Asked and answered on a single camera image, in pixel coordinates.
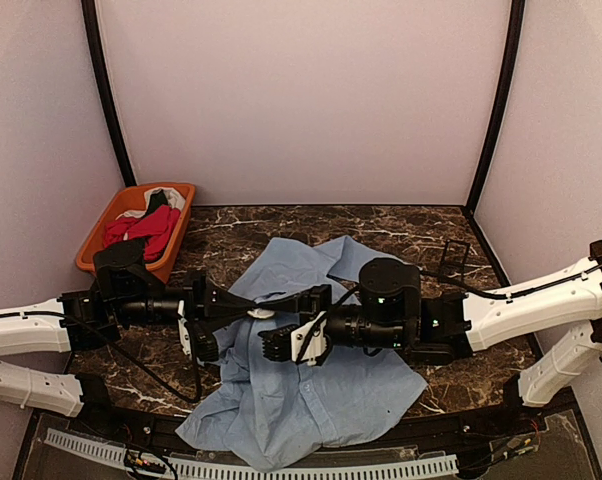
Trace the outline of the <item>light blue shirt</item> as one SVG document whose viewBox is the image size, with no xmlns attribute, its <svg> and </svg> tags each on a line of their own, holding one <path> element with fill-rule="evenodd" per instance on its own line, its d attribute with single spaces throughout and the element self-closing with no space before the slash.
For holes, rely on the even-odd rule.
<svg viewBox="0 0 602 480">
<path fill-rule="evenodd" d="M 231 286 L 250 300 L 282 298 L 329 284 L 339 299 L 378 252 L 342 236 L 315 247 L 276 237 Z M 272 362 L 259 333 L 297 322 L 294 314 L 242 319 L 216 332 L 220 387 L 177 428 L 190 447 L 230 451 L 271 472 L 320 447 L 375 440 L 392 429 L 427 387 L 394 351 L 374 357 L 337 347 L 320 367 Z"/>
</svg>

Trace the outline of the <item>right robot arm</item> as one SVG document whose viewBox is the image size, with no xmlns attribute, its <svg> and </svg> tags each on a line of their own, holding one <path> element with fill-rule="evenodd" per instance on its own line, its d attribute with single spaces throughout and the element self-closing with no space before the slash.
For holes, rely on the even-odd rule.
<svg viewBox="0 0 602 480">
<path fill-rule="evenodd" d="M 403 353 L 416 365 L 443 366 L 469 358 L 513 337 L 562 324 L 572 327 L 533 366 L 506 384 L 506 400 L 491 413 L 502 434 L 515 432 L 555 394 L 602 356 L 602 240 L 588 256 L 544 277 L 494 291 L 481 291 L 433 273 L 459 292 L 424 298 L 426 271 L 393 258 L 362 266 L 352 292 L 356 305 L 333 301 L 328 286 L 313 287 L 265 308 L 300 316 L 260 333 L 264 356 L 276 362 L 320 366 L 335 346 L 360 347 L 369 356 L 383 349 Z"/>
</svg>

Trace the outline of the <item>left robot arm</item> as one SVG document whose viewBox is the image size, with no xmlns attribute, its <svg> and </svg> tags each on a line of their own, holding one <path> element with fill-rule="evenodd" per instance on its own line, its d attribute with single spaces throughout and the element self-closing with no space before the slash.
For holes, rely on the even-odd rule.
<svg viewBox="0 0 602 480">
<path fill-rule="evenodd" d="M 230 325 L 255 302 L 210 283 L 192 271 L 188 283 L 170 288 L 151 273 L 138 240 L 123 241 L 94 256 L 96 278 L 84 291 L 26 307 L 0 310 L 0 401 L 80 417 L 101 436 L 122 427 L 103 379 L 93 374 L 53 375 L 2 362 L 9 355 L 79 352 L 109 346 L 155 382 L 164 385 L 120 345 L 131 326 L 174 325 L 193 364 L 212 363 L 219 349 L 215 331 Z"/>
</svg>

